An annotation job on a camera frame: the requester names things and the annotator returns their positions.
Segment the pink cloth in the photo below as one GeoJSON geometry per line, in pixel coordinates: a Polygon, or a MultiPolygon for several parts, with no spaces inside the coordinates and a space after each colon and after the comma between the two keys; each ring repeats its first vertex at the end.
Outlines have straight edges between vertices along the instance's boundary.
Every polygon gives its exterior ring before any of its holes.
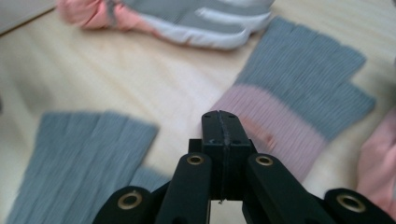
{"type": "Polygon", "coordinates": [[[272,154],[303,181],[327,142],[269,91],[248,85],[227,90],[211,110],[235,114],[262,153],[272,154]]]}
{"type": "MultiPolygon", "coordinates": [[[[105,0],[57,0],[57,9],[63,20],[86,29],[100,29],[111,26],[105,0]]],[[[122,3],[114,6],[116,27],[120,30],[136,29],[159,35],[146,24],[139,14],[122,3]]]]}
{"type": "Polygon", "coordinates": [[[357,192],[396,220],[396,107],[364,143],[358,164],[357,192]]]}

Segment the wooden table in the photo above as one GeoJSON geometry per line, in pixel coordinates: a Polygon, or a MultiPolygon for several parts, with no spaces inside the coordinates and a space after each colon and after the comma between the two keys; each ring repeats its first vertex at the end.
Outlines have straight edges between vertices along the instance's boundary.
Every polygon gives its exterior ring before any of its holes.
{"type": "MultiPolygon", "coordinates": [[[[396,105],[396,7],[375,0],[276,0],[275,15],[303,23],[361,51],[352,81],[375,110],[339,135],[304,182],[322,197],[356,186],[361,144],[396,105]]],[[[155,122],[145,163],[171,175],[200,117],[233,84],[261,35],[233,51],[192,49],[138,32],[81,31],[54,11],[0,37],[0,222],[5,220],[46,111],[114,110],[155,122]]],[[[240,203],[212,203],[212,223],[243,223],[240,203]]]]}

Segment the knitted glove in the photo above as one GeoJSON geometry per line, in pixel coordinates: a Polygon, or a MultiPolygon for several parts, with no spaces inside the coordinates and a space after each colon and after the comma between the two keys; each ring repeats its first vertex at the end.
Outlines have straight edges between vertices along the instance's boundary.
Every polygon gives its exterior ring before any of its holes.
{"type": "Polygon", "coordinates": [[[396,220],[396,107],[361,148],[357,192],[396,220]]]}
{"type": "Polygon", "coordinates": [[[130,185],[156,133],[115,113],[46,114],[7,223],[92,223],[130,185]]]}
{"type": "Polygon", "coordinates": [[[65,21],[83,28],[117,27],[177,44],[234,49],[269,22],[268,3],[235,7],[218,0],[58,0],[65,21]]]}
{"type": "Polygon", "coordinates": [[[327,143],[373,108],[348,82],[363,64],[354,49],[275,18],[212,110],[237,115],[256,148],[302,181],[327,143]]]}

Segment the black object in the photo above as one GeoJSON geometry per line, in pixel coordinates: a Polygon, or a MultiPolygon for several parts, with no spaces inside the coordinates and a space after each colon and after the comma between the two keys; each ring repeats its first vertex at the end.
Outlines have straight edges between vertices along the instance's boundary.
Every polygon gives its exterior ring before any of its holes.
{"type": "Polygon", "coordinates": [[[395,223],[355,191],[333,189],[324,200],[307,192],[277,158],[257,153],[231,113],[204,114],[202,128],[203,139],[190,140],[169,183],[152,193],[118,190],[93,223],[209,223],[211,200],[243,201],[249,224],[395,223]]]}

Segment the wooden surface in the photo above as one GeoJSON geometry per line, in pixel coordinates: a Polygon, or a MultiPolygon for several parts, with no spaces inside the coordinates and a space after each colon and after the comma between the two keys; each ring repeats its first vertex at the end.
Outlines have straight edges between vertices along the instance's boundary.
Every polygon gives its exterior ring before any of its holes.
{"type": "MultiPolygon", "coordinates": [[[[322,153],[304,186],[355,188],[361,144],[396,105],[396,7],[376,0],[276,0],[274,14],[360,50],[367,63],[352,81],[376,98],[375,110],[322,153]]],[[[51,12],[0,37],[0,222],[50,110],[114,110],[155,122],[160,133],[145,163],[173,173],[199,137],[200,117],[229,88],[261,35],[234,51],[192,49],[137,32],[81,31],[51,12]]],[[[212,223],[244,223],[240,203],[213,203],[212,223]]]]}

